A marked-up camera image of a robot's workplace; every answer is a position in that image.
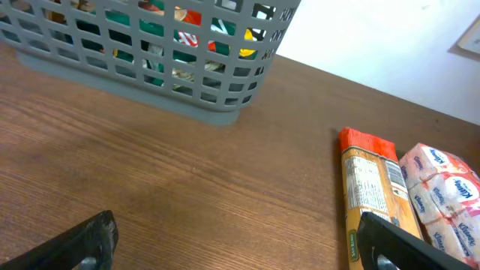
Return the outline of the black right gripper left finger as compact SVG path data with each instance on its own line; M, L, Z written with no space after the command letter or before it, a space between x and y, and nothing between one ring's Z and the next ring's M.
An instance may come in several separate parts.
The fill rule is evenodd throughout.
M113 212L101 211L1 264L1 270L111 269L119 241Z

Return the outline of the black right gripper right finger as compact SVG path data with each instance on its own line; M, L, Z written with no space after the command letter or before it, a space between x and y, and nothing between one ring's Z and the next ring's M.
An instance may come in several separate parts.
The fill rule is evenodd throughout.
M357 254L364 269L468 270L471 267L372 212L361 215Z

